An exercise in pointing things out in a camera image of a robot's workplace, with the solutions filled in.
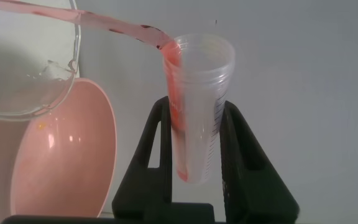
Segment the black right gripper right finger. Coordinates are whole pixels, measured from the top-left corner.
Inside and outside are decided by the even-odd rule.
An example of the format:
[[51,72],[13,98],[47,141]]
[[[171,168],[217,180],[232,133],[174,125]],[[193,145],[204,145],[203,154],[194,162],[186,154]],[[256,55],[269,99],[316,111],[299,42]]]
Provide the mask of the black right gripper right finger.
[[237,106],[225,102],[220,127],[227,223],[295,223],[300,208]]

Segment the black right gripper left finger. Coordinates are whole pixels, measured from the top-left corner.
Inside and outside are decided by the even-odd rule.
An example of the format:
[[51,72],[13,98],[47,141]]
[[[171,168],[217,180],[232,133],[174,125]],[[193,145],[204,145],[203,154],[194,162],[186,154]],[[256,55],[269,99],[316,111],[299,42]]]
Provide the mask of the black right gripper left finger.
[[[160,160],[149,167],[157,126],[160,126]],[[112,201],[116,219],[143,220],[154,205],[172,202],[172,137],[168,97],[157,100],[147,118],[126,174]]]

